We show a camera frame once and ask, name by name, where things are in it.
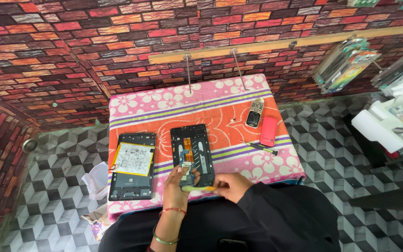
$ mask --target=green bangle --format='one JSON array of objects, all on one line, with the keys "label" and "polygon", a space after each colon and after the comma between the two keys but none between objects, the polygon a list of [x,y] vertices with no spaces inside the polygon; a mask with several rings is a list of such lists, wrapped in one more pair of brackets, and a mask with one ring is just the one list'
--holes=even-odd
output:
[{"label": "green bangle", "polygon": [[156,236],[156,233],[155,233],[156,226],[158,226],[158,224],[156,224],[156,225],[153,227],[153,237],[154,237],[157,241],[159,241],[160,243],[164,243],[164,244],[175,244],[175,243],[177,243],[177,242],[180,240],[180,238],[181,238],[181,233],[178,233],[178,238],[175,239],[175,240],[173,240],[173,241],[165,242],[165,241],[161,240],[160,238],[158,238],[158,237]]}]

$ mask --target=black clothing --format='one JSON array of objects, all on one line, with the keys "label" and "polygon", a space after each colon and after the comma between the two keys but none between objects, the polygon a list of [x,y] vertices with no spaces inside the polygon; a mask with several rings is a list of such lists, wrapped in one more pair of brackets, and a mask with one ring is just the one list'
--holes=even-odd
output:
[{"label": "black clothing", "polygon": [[[226,199],[190,203],[177,251],[217,251],[222,238],[248,251],[339,252],[337,213],[318,190],[299,185],[251,186],[237,204]],[[104,234],[99,252],[144,252],[161,209],[133,213]]]}]

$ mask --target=purple stripe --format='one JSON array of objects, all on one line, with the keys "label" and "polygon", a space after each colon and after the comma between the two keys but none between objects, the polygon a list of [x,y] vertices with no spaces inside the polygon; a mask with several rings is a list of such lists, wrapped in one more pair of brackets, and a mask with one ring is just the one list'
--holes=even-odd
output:
[{"label": "purple stripe", "polygon": [[[288,140],[288,139],[290,139],[290,137],[282,137],[282,138],[276,138],[275,139],[275,141],[281,141],[281,140]],[[226,153],[226,152],[231,152],[231,151],[235,151],[235,150],[238,150],[238,149],[243,149],[243,148],[247,148],[247,147],[249,147],[248,145],[245,145],[245,146],[239,146],[239,147],[235,147],[235,148],[232,148],[232,149],[227,149],[227,150],[222,150],[222,151],[218,151],[218,152],[212,152],[212,154],[213,155],[218,155],[218,154],[222,154],[222,153]]]},{"label": "purple stripe", "polygon": [[274,146],[283,146],[283,145],[288,145],[288,144],[292,144],[292,142],[278,143],[278,144],[275,144]]},{"label": "purple stripe", "polygon": [[274,140],[275,141],[281,141],[281,140],[287,140],[287,139],[290,139],[290,137],[286,136],[286,137],[281,137],[281,138],[275,138]]},{"label": "purple stripe", "polygon": [[[291,142],[290,143],[278,143],[275,146],[283,146],[283,145],[288,145],[288,144],[292,144],[292,143]],[[233,154],[226,155],[223,157],[216,157],[216,158],[213,158],[212,161],[217,161],[217,160],[221,160],[221,159],[225,159],[225,158],[231,158],[234,156],[238,156],[238,155],[242,155],[242,154],[246,154],[246,153],[250,153],[250,152],[258,152],[258,151],[260,151],[260,150],[253,148],[252,150],[248,150],[248,151],[244,151],[244,152],[233,153]]]},{"label": "purple stripe", "polygon": [[213,158],[212,161],[217,161],[217,160],[220,160],[220,159],[230,158],[230,157],[234,157],[234,156],[238,156],[238,155],[242,155],[242,154],[246,154],[246,153],[251,153],[251,152],[256,152],[256,151],[260,151],[260,150],[253,148],[252,150],[244,151],[244,152],[241,152],[241,153],[234,153],[234,154],[226,155],[226,156],[223,156],[223,157],[216,157],[216,158]]},{"label": "purple stripe", "polygon": [[249,147],[249,146],[245,145],[245,146],[235,147],[235,148],[232,148],[232,149],[222,150],[222,151],[219,151],[219,152],[212,152],[212,155],[222,154],[222,153],[225,153],[225,152],[232,152],[232,151],[247,148],[247,147]]},{"label": "purple stripe", "polygon": [[171,169],[167,169],[167,170],[162,170],[162,171],[159,171],[159,172],[154,172],[154,173],[153,173],[153,175],[158,175],[158,174],[162,174],[162,173],[170,172],[172,169],[173,169],[173,168],[171,168]]},{"label": "purple stripe", "polygon": [[160,164],[160,165],[156,165],[153,167],[153,169],[159,169],[159,168],[163,168],[169,165],[172,165],[173,163],[166,163],[166,164]]},{"label": "purple stripe", "polygon": [[[263,91],[262,91],[262,90],[261,90],[261,91],[255,91],[255,92],[246,93],[246,94],[249,95],[249,94],[255,94],[255,93],[260,93],[260,92],[263,92]],[[232,98],[240,97],[240,96],[242,96],[242,95],[243,95],[243,94],[238,94],[238,95],[226,97],[226,98],[223,98],[223,99],[220,99],[220,100],[212,100],[212,101],[210,101],[210,102],[221,101],[221,100],[226,100],[226,99],[232,99]],[[169,111],[174,111],[174,110],[177,110],[177,109],[186,109],[186,108],[190,108],[190,107],[193,107],[193,106],[194,106],[194,105],[188,105],[188,106],[184,106],[184,107],[172,108],[172,109],[168,109],[168,110],[162,111],[161,113],[169,112]],[[154,115],[154,114],[156,114],[156,111],[154,111],[154,112],[149,112],[149,113],[147,113],[147,114],[142,114],[141,117],[143,117],[143,116],[148,116],[148,115]],[[118,118],[118,119],[115,119],[115,120],[111,121],[110,123],[114,123],[114,122],[117,122],[117,121],[122,121],[122,120],[130,119],[130,118],[138,117],[138,116],[139,116],[139,115],[132,115],[132,116],[130,116],[130,117]]]},{"label": "purple stripe", "polygon": [[[263,97],[263,96],[266,96],[266,95],[268,95],[268,94],[262,94],[262,95],[254,96],[254,98]],[[239,100],[234,100],[234,101],[232,101],[232,102],[238,102],[238,101],[243,101],[243,100],[247,100],[247,99],[249,99],[249,98],[243,98],[243,99],[239,99]],[[215,104],[215,105],[211,105],[211,106],[204,107],[203,109],[207,109],[207,108],[215,107],[215,106],[221,106],[221,105],[229,104],[229,103],[232,103],[232,102],[221,103],[221,104]],[[193,109],[190,109],[190,110],[178,112],[178,113],[176,113],[176,114],[171,114],[171,115],[163,115],[163,116],[154,117],[154,118],[145,118],[145,119],[141,119],[141,120],[134,120],[134,121],[130,121],[130,122],[118,123],[118,124],[114,124],[114,125],[112,125],[112,126],[110,126],[110,127],[115,127],[115,126],[119,126],[119,125],[122,125],[122,124],[137,123],[137,122],[142,122],[142,121],[152,120],[152,119],[157,119],[157,118],[163,118],[163,117],[169,117],[169,116],[176,116],[176,115],[179,115],[179,114],[188,113],[188,112],[192,112],[192,111],[196,111],[196,110],[199,110],[199,108],[193,108]]]},{"label": "purple stripe", "polygon": [[[279,144],[277,144],[275,146],[282,146],[282,145],[288,145],[288,144],[292,144],[292,143],[279,143]],[[250,152],[257,152],[257,151],[260,151],[260,150],[252,149],[252,150],[248,150],[248,151],[244,151],[244,152],[240,152],[240,153],[234,153],[234,154],[223,156],[223,157],[213,158],[212,161],[217,161],[217,160],[221,160],[221,159],[224,159],[224,158],[231,158],[231,157],[238,156],[238,155],[241,155],[241,154],[246,154],[246,153],[250,153]],[[165,167],[165,166],[168,166],[168,164],[160,165],[160,167]],[[153,175],[167,173],[167,172],[170,172],[171,170],[172,170],[172,168],[167,169],[167,170],[162,170],[162,171],[159,171],[159,172],[154,172]]]}]

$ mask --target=checkered floor tile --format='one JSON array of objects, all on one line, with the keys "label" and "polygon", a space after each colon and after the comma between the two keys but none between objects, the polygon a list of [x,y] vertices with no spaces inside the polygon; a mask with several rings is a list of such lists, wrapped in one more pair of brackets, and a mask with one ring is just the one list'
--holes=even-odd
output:
[{"label": "checkered floor tile", "polygon": [[[373,169],[342,117],[379,95],[280,109],[307,174],[305,185],[337,211],[344,252],[403,252],[403,211],[361,209],[349,200],[403,187],[403,165]],[[34,157],[22,204],[5,242],[8,252],[96,252],[98,243],[80,216],[104,204],[91,200],[82,182],[94,165],[108,161],[108,129],[73,129],[40,136],[48,152]]]},{"label": "checkered floor tile", "polygon": [[107,125],[40,135],[48,152],[35,155],[21,204],[4,244],[7,252],[97,252],[99,243],[86,220],[107,202],[89,198],[82,176],[108,162]]}]

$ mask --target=black sleeve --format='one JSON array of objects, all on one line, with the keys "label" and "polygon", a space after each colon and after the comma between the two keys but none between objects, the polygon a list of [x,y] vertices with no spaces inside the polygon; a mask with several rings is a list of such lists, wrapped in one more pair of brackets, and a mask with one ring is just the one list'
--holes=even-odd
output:
[{"label": "black sleeve", "polygon": [[340,251],[337,213],[316,189],[273,189],[260,182],[251,186],[237,205],[255,226],[268,232],[278,251]]}]

